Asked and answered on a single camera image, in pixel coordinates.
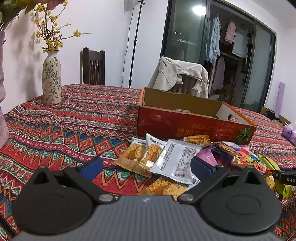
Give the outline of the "cardboard box on floor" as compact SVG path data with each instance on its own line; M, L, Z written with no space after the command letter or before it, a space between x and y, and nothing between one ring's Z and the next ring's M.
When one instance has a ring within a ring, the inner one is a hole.
M279 115L278 117L275 115L275 112L269 108L262 107L260 114L267 117L268 119L275 122L278 126L283 128L285 125L290 125L292 122L284 118L283 116Z

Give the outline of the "chair under beige jacket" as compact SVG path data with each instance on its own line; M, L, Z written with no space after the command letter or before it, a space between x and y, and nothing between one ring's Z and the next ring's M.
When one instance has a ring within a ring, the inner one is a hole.
M170 91L173 93L192 95L192 90L197 80L191 76L182 75L182 81L182 83L176 83Z

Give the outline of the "white hanging top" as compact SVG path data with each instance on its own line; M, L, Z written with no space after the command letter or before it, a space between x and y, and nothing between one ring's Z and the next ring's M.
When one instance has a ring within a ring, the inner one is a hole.
M232 53L241 58L248 57L248 32L243 31L239 28L236 29L235 37L233 40Z

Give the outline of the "beige jacket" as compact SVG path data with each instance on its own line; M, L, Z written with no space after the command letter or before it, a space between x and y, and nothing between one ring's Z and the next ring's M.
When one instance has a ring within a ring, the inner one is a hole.
M192 95L207 98L209 94L208 71L201 64L174 60L162 56L149 81L147 87L170 91L176 83L182 83L182 75L195 78L196 84L193 87Z

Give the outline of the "patterned red tablecloth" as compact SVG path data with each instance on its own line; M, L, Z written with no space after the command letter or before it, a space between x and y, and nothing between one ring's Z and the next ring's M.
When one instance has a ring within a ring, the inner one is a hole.
M151 178L114 162L137 135L142 90L100 85L62 87L62 101L38 97L4 120L9 141L1 149L2 176L16 197L16 240L280 240L295 234L295 213L255 168L216 172L189 188ZM202 149L207 135L184 137ZM78 168L102 158L88 181Z

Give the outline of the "orange cracker snack packet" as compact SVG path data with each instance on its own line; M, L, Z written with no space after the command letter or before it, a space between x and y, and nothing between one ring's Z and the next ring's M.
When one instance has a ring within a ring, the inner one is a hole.
M130 146L114 163L130 172L151 178L152 173L142 168L139 164L144 156L145 148L146 140L132 138Z

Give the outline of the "pink hanging garment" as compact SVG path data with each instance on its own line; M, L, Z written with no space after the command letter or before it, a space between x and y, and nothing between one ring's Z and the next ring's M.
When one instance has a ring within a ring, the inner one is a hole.
M226 45L230 45L233 43L233 40L235 38L235 33L236 33L236 25L234 22L230 22L225 33L224 43Z

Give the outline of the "white cracker snack packet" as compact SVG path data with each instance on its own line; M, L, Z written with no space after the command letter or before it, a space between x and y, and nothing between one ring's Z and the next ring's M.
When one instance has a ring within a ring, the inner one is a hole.
M166 144L166 141L162 141L147 133L146 148L143 157L139 161L139 165L145 170L149 171L155 164Z

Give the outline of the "dark wooden chair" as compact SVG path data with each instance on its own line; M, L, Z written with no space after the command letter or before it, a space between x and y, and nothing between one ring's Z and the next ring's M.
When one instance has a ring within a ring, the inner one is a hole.
M83 83L105 85L105 51L82 50Z

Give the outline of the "red blue spicy snack bag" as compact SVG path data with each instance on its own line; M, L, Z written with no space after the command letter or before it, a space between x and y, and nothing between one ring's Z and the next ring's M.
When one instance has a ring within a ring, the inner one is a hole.
M254 153L232 142L215 142L211 145L211 152L217 162L231 170L252 167L262 175L269 172L268 166Z

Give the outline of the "studio light on stand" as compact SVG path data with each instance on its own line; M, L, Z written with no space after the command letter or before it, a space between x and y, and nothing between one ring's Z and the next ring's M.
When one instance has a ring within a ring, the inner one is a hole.
M131 66L130 66L128 88L131 88L131 85L132 85L132 74L133 74L135 51L136 51L136 46L137 46L137 37L138 37L138 30L139 30L139 24L140 24L140 17L142 14L142 7L145 5L144 0L137 1L137 2L140 3L140 7L139 7L139 13L138 13L138 17L137 17L137 27L135 30L135 37L134 37L134 42L133 42L132 61L131 61Z

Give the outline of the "small green snack bar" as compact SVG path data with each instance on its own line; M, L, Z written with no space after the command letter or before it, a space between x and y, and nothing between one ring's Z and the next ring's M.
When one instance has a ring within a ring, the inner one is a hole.
M292 186L295 186L295 168L280 168L271 158L263 155L258 155L258 157L268 168L264 173L264 178L270 188L278 193L280 199L292 197Z

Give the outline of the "purple snack packet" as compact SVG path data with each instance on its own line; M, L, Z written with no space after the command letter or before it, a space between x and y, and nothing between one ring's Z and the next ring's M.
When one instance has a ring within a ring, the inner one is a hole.
M210 146L208 146L204 149L201 149L201 151L196 156L198 158L202 159L203 161L207 162L211 166L215 167L218 165L218 162L216 161L216 159L214 158L214 156L212 154Z

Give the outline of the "dark glass sliding door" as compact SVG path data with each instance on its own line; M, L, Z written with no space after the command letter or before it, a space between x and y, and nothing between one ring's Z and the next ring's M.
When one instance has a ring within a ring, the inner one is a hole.
M169 1L161 55L199 63L209 98L260 112L270 86L276 35L222 1Z

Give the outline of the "red orange cardboard box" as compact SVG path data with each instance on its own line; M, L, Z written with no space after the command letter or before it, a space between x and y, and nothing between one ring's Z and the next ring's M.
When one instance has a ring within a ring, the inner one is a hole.
M207 135L210 141L248 145L256 125L226 102L145 87L139 100L137 135L180 140Z

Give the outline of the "yellow blossom branches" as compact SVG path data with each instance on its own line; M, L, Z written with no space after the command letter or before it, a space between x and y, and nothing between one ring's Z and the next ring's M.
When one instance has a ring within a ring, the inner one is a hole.
M42 47L44 53L59 51L63 47L64 40L91 34L75 30L70 36L63 37L61 30L70 27L71 24L59 25L57 20L68 4L69 1L39 1L34 7L34 22L38 28L36 38L45 42Z

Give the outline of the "floral white ceramic vase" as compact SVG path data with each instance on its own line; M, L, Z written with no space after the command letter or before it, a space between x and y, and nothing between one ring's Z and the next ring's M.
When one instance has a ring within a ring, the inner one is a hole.
M62 101L61 63L57 58L58 51L49 51L43 62L42 87L45 104L55 105Z

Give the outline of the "purple rolled yoga mat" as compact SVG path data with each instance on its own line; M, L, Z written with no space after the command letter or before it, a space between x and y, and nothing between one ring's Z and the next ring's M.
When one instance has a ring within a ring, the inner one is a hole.
M276 104L275 104L275 110L274 110L274 114L277 118L280 116L284 92L285 92L285 84L283 82L280 82L278 94L277 94L277 99L276 99Z

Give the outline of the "light blue hanging shirt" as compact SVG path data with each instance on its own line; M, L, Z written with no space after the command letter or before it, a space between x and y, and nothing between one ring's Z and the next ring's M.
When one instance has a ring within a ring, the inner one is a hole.
M210 20L210 26L208 29L208 38L206 43L206 60L214 63L221 52L219 49L221 35L221 23L219 15L216 15Z

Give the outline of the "purple tissue pack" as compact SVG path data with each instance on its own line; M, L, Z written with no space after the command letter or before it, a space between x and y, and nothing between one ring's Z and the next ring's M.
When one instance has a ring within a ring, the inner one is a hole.
M296 124L285 125L281 133L288 141L296 146Z

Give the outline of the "white cracker packet back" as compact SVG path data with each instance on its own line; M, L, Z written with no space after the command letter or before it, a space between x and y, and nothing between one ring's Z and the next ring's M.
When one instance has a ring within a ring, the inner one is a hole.
M200 145L169 139L150 171L192 188L201 183L191 170L191 160L201 149Z

